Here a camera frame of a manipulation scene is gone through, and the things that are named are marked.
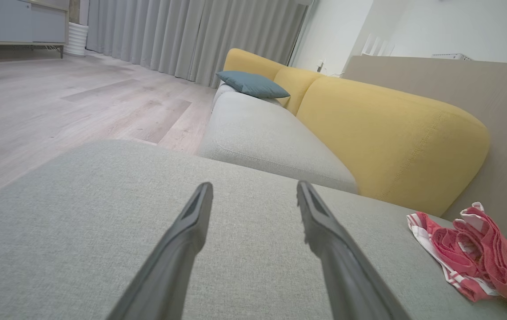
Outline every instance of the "cabinet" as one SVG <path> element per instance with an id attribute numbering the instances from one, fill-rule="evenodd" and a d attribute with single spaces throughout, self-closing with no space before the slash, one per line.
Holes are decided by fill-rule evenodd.
<path id="1" fill-rule="evenodd" d="M 67 43 L 69 0 L 0 0 L 0 44 Z"/>

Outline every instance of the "laminate flooring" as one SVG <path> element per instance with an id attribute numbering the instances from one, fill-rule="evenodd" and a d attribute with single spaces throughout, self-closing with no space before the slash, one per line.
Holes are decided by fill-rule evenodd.
<path id="1" fill-rule="evenodd" d="M 194 154 L 215 90 L 98 53 L 0 62 L 0 188 L 89 141 Z"/>

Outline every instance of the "gray curtain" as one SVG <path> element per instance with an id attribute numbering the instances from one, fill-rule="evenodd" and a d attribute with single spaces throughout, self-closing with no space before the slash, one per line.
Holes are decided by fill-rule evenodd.
<path id="1" fill-rule="evenodd" d="M 217 87 L 231 48 L 287 64 L 306 8 L 295 0 L 91 0 L 87 48 Z"/>

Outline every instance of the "yellow sofa backrest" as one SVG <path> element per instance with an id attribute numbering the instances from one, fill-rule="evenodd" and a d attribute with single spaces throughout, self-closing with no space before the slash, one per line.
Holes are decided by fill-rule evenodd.
<path id="1" fill-rule="evenodd" d="M 275 81 L 291 95 L 278 100 L 283 107 L 294 115 L 296 115 L 308 87 L 316 79 L 324 76 L 313 71 L 286 67 L 275 61 L 236 48 L 229 50 L 225 58 L 224 70 L 255 73 Z"/>
<path id="2" fill-rule="evenodd" d="M 316 79 L 296 116 L 350 170 L 360 195 L 436 216 L 474 178 L 490 143 L 462 109 L 335 77 Z"/>

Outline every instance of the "pink towel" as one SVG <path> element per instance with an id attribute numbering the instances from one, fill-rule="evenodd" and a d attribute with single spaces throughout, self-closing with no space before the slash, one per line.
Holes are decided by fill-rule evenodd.
<path id="1" fill-rule="evenodd" d="M 456 229 L 440 227 L 423 212 L 408 215 L 407 222 L 459 292 L 472 301 L 498 294 L 507 298 L 507 239 L 479 202 L 461 217 L 453 222 Z"/>

